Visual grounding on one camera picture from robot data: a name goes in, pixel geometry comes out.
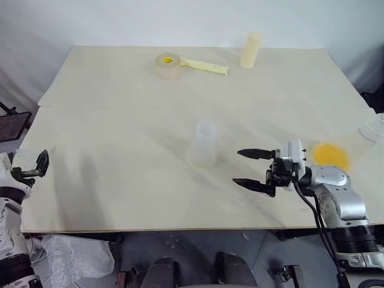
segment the wire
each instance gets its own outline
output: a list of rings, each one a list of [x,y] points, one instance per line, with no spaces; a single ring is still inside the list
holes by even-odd
[[[309,202],[309,200],[307,198],[305,198],[305,196],[303,195],[303,193],[301,192],[301,189],[299,187],[299,184],[296,182],[296,183],[293,183],[293,186],[295,187],[295,190],[297,192],[297,194],[300,196],[300,198],[305,202],[305,204],[307,204],[309,206],[309,208],[311,208],[312,212],[313,212],[313,215],[314,215],[314,220],[316,222],[316,227],[320,233],[320,237],[324,243],[324,246],[325,248],[327,249],[327,252],[329,254],[329,256],[331,257],[332,261],[335,263],[335,266],[336,266],[336,269],[337,269],[337,272],[340,274],[341,273],[341,269],[336,261],[336,254],[335,254],[335,250],[333,249],[333,247],[328,247],[327,246],[327,242],[325,240],[325,235],[323,234],[323,230],[321,229],[321,225],[320,225],[320,221],[319,221],[319,213],[318,211],[316,210],[316,208],[312,205],[311,202]]]
[[[326,228],[325,228],[325,225],[324,225],[324,222],[323,222],[323,218],[322,218],[322,216],[321,216],[321,214],[320,214],[320,203],[319,203],[319,199],[317,198],[316,195],[314,196],[314,202],[315,202],[315,204],[316,204],[317,216],[318,216],[318,218],[319,218],[319,222],[320,222],[320,225],[321,225],[321,227],[322,227],[322,230],[323,230],[325,239],[326,239],[326,241],[327,241],[327,243],[328,243],[328,245],[329,245],[329,247],[330,247],[330,249],[331,249],[331,251],[332,251],[332,255],[334,256],[334,259],[335,259],[335,262],[336,262],[336,252],[335,252],[335,250],[334,250],[334,247],[333,247],[333,245],[332,245],[332,242],[331,242],[331,240],[330,240],[330,238],[329,238],[329,236],[328,236],[328,233],[327,233],[327,231],[326,231]]]

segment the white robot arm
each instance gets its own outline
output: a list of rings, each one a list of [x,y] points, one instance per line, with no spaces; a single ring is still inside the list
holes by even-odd
[[[32,177],[43,177],[49,165],[44,150],[37,158],[36,169],[12,168],[9,156],[0,154],[0,287],[42,287],[34,274],[29,251],[20,230],[21,204],[29,197],[35,183]]]
[[[273,159],[273,163],[266,172],[266,184],[252,179],[236,178],[233,181],[271,197],[275,197],[276,187],[293,185],[314,212],[316,226],[337,266],[340,287],[349,287],[342,269],[384,271],[383,248],[376,243],[365,214],[365,203],[352,188],[348,174],[336,166],[306,167],[304,152],[300,140],[285,143],[282,150],[240,150],[238,153],[245,157]],[[314,197],[316,208],[305,197]],[[326,234],[322,218],[336,251]]]

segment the white wall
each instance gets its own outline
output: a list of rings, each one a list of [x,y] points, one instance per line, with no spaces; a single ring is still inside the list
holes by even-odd
[[[35,110],[72,44],[326,47],[360,91],[383,81],[383,0],[0,0],[0,99]]]

